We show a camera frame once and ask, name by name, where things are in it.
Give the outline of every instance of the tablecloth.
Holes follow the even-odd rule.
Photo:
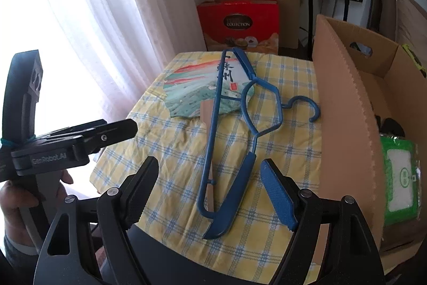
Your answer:
[[[241,279],[268,283],[292,233],[280,224],[259,175],[260,163],[272,158],[281,172],[300,188],[317,192],[321,161],[321,119],[309,123],[313,110],[304,102],[283,110],[283,125],[259,138],[256,162],[242,204],[230,231],[216,240],[202,236],[210,220],[196,208],[206,147],[206,128],[200,119],[171,118],[165,107],[163,80],[179,67],[220,52],[178,54],[147,89],[129,117],[138,123],[135,138],[108,147],[90,180],[103,193],[135,173],[147,156],[159,161],[159,178],[137,224],[153,238],[188,259]],[[282,103],[295,95],[319,102],[313,63],[289,57],[248,53],[257,76],[279,89]],[[277,122],[274,95],[255,86],[248,103],[254,125],[265,129]],[[216,209],[231,186],[253,137],[239,111],[219,118],[213,153]],[[315,280],[312,264],[306,282]]]

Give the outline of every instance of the blue plastic hanger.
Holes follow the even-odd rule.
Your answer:
[[[239,63],[241,64],[242,68],[244,69],[248,79],[250,80],[249,83],[245,85],[245,87],[243,88],[240,98],[234,98],[234,97],[222,95],[224,65],[225,65],[226,55],[228,51],[231,51],[232,53],[234,53]],[[277,112],[279,115],[278,123],[261,132],[258,131],[254,126],[254,124],[252,123],[248,114],[247,106],[246,106],[246,96],[248,94],[249,89],[254,84],[259,84],[265,89],[273,92],[276,96],[276,101],[277,101]],[[228,191],[227,196],[225,197],[223,203],[221,204],[221,207],[217,212],[210,212],[206,210],[206,208],[204,207],[204,198],[206,196],[207,185],[216,184],[215,180],[209,179],[209,170],[211,167],[212,155],[214,152],[216,127],[218,125],[219,104],[221,103],[222,98],[240,102],[240,108],[242,110],[243,118],[246,124],[248,125],[249,129],[251,130],[251,133],[254,135],[254,141],[253,141],[252,151],[246,154],[246,157],[244,158],[240,166],[239,172],[236,178],[234,179],[234,182],[231,185],[231,188]],[[286,104],[282,104],[280,100],[279,90],[277,89],[277,87],[274,85],[271,85],[267,81],[262,80],[256,76],[255,71],[251,65],[251,62],[249,61],[245,52],[242,49],[233,48],[233,49],[223,51],[223,54],[221,56],[221,61],[219,63],[218,82],[216,84],[215,101],[213,103],[213,111],[212,111],[211,131],[209,133],[208,145],[206,147],[206,156],[204,158],[203,172],[201,175],[201,183],[199,188],[199,194],[197,197],[197,208],[200,214],[204,217],[207,217],[208,219],[213,219],[211,225],[209,226],[208,230],[203,236],[204,239],[219,238],[229,230],[231,224],[233,223],[234,216],[236,215],[237,210],[240,206],[240,202],[242,201],[243,195],[246,190],[246,186],[249,181],[249,176],[252,172],[252,169],[255,163],[255,159],[256,159],[255,150],[257,148],[258,138],[260,136],[263,136],[264,134],[267,134],[269,132],[272,132],[278,129],[283,123],[282,109],[292,108],[292,105],[297,100],[302,100],[310,103],[310,105],[314,108],[314,115],[310,117],[309,121],[315,122],[320,116],[320,109],[312,99],[304,96],[295,96],[295,97],[292,97]]]

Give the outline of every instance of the red box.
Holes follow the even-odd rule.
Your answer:
[[[278,53],[276,1],[205,2],[197,11],[208,51],[237,46],[247,52]]]

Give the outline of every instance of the green and white package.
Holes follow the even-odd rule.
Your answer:
[[[416,148],[409,140],[381,136],[386,174],[384,225],[415,219],[419,208],[419,176]]]

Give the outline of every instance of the human hand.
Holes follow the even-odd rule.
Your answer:
[[[71,175],[64,170],[61,180],[67,184],[73,183]],[[58,183],[57,198],[58,204],[63,202],[67,196],[67,192],[63,184]],[[0,206],[4,214],[5,233],[7,237],[17,244],[33,247],[24,222],[22,221],[19,208],[33,208],[38,205],[38,199],[27,190],[14,186],[12,181],[5,182],[0,190]]]

